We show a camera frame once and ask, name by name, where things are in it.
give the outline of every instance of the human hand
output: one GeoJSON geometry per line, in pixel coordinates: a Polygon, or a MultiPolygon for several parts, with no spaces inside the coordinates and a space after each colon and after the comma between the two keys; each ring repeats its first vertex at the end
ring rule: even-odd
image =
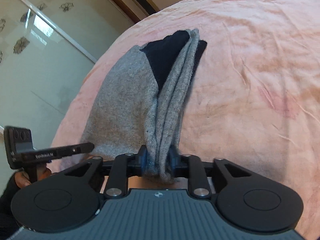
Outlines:
{"type": "MultiPolygon", "coordinates": [[[[37,167],[38,180],[49,177],[52,173],[51,170],[46,167],[45,164],[37,167]]],[[[25,171],[18,171],[14,175],[14,180],[19,188],[31,185],[29,176],[25,171]]]]}

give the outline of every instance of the flower decal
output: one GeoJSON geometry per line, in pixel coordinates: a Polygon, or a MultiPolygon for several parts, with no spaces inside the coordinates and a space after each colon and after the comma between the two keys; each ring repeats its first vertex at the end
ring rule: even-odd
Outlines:
{"type": "Polygon", "coordinates": [[[0,19],[0,32],[3,31],[4,25],[5,25],[5,19],[0,19]]]}
{"type": "Polygon", "coordinates": [[[17,40],[16,45],[13,47],[13,53],[14,54],[20,54],[26,46],[28,46],[30,41],[28,41],[25,37],[22,37],[17,40]]]}
{"type": "MultiPolygon", "coordinates": [[[[29,18],[31,18],[33,16],[33,12],[30,12],[29,18]]],[[[20,18],[20,22],[25,23],[27,21],[27,17],[28,17],[28,12],[24,13],[21,18],[20,18]]]]}
{"type": "Polygon", "coordinates": [[[37,6],[37,8],[39,9],[39,11],[42,11],[44,8],[46,8],[47,5],[45,3],[42,3],[40,5],[37,6]]]}
{"type": "Polygon", "coordinates": [[[63,9],[64,12],[69,11],[71,7],[74,7],[73,3],[71,2],[64,3],[60,6],[60,8],[63,9]]]}

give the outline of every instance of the garment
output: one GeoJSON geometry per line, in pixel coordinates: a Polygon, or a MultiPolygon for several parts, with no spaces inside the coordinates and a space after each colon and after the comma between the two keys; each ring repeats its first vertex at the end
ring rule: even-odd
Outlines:
{"type": "Polygon", "coordinates": [[[20,188],[17,186],[13,174],[0,198],[0,240],[9,238],[19,229],[10,208],[11,200],[19,189],[20,188]]]}
{"type": "Polygon", "coordinates": [[[147,173],[170,180],[167,153],[179,143],[184,101],[205,48],[197,29],[132,47],[106,76],[81,141],[110,158],[145,144],[147,173]]]}

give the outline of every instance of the bedsheet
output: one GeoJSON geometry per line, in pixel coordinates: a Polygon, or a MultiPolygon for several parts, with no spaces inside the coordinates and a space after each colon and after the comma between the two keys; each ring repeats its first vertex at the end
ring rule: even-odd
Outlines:
{"type": "MultiPolygon", "coordinates": [[[[293,188],[296,230],[320,235],[320,0],[184,0],[125,31],[99,59],[52,146],[77,144],[111,67],[132,46],[198,28],[208,45],[184,109],[179,149],[226,158],[293,188]]],[[[57,172],[81,156],[53,161],[57,172]]]]}

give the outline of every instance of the brown wooden trim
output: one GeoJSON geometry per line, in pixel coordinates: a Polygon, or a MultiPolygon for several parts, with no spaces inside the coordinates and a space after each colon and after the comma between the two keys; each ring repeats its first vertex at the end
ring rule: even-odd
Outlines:
{"type": "Polygon", "coordinates": [[[113,2],[134,22],[138,23],[141,21],[138,16],[122,1],[113,0],[113,2]]]}

